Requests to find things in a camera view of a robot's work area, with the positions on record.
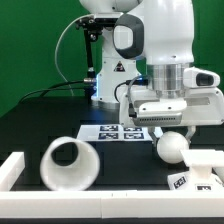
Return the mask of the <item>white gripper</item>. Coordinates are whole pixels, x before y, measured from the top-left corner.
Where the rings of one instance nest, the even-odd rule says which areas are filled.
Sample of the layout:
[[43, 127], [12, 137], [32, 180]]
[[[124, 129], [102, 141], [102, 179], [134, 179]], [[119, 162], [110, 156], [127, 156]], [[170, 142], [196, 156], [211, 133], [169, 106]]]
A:
[[182, 98], [164, 99], [157, 98], [147, 88], [133, 87], [131, 100], [136, 116], [129, 116], [128, 97], [124, 92], [120, 97], [119, 123], [124, 127], [148, 127], [154, 148], [158, 143], [155, 127], [188, 126], [185, 138], [191, 143], [195, 126], [224, 122], [224, 96], [218, 88], [187, 89]]

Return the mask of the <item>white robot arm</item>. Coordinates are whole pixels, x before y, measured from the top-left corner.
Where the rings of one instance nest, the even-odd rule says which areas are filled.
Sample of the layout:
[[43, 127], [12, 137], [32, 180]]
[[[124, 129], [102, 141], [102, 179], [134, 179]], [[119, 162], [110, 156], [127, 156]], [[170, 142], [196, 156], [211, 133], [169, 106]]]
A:
[[183, 126], [190, 140], [198, 126], [224, 123], [220, 76], [192, 65], [192, 0], [80, 0], [101, 23], [115, 19], [112, 40], [124, 59], [146, 59], [148, 84], [129, 84], [119, 97], [125, 127]]

